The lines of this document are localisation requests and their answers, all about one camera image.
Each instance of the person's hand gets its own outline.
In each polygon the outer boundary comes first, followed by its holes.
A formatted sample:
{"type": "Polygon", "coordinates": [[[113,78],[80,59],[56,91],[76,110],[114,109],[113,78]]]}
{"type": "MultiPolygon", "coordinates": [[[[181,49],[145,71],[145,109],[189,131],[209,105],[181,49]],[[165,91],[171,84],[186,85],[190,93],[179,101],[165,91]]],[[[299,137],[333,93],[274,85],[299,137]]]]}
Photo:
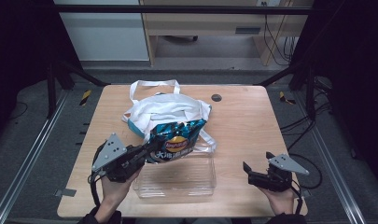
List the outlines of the person's hand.
{"type": "Polygon", "coordinates": [[[293,214],[294,192],[292,189],[287,189],[283,192],[274,192],[262,188],[258,189],[267,196],[273,213],[276,216],[282,213],[293,214]]]}
{"type": "Polygon", "coordinates": [[[132,182],[139,176],[141,169],[136,171],[125,183],[111,182],[106,176],[102,177],[102,192],[104,198],[95,214],[99,223],[107,223],[113,213],[128,194],[132,182]]]}

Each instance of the dark sleeve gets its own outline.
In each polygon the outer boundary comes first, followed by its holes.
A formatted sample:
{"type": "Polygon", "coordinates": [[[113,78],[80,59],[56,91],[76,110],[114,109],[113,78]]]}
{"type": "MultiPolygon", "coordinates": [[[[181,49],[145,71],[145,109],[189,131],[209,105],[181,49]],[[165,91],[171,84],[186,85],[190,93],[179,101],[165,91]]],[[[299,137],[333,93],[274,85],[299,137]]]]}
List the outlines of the dark sleeve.
{"type": "Polygon", "coordinates": [[[307,224],[303,215],[285,213],[271,218],[266,224],[307,224]]]}
{"type": "MultiPolygon", "coordinates": [[[[98,207],[92,208],[89,214],[84,216],[77,224],[99,224],[95,219],[95,214],[98,212],[98,207]]],[[[109,219],[107,224],[120,224],[121,223],[121,212],[116,211],[112,217],[109,219]]]]}

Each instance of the snack bag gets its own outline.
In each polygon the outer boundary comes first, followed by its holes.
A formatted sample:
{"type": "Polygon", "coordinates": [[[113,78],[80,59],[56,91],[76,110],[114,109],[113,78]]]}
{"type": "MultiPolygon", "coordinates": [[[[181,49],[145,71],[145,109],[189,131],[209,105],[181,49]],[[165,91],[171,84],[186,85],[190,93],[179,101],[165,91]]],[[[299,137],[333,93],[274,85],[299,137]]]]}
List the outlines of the snack bag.
{"type": "Polygon", "coordinates": [[[158,124],[150,132],[149,143],[157,141],[159,148],[149,154],[148,163],[162,163],[182,158],[193,151],[206,120],[158,124]]]}

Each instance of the clear plastic container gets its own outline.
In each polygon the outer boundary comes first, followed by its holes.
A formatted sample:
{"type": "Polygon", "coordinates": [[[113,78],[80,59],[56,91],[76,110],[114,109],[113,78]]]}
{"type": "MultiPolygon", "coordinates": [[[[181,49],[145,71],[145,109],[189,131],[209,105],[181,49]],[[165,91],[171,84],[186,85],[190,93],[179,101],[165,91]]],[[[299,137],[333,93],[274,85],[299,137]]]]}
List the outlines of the clear plastic container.
{"type": "Polygon", "coordinates": [[[133,182],[139,198],[211,196],[216,187],[213,153],[193,151],[176,161],[145,164],[133,182]]]}

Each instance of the white cabinet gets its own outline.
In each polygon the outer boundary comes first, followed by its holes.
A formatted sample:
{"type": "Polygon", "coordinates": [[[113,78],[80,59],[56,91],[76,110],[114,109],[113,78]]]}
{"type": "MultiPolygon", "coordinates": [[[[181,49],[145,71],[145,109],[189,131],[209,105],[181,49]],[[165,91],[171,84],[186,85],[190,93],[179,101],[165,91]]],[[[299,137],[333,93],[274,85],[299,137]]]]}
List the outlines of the white cabinet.
{"type": "MultiPolygon", "coordinates": [[[[137,0],[54,0],[57,5],[139,5],[137,0]]],[[[61,13],[81,61],[148,61],[139,13],[61,13]]]]}

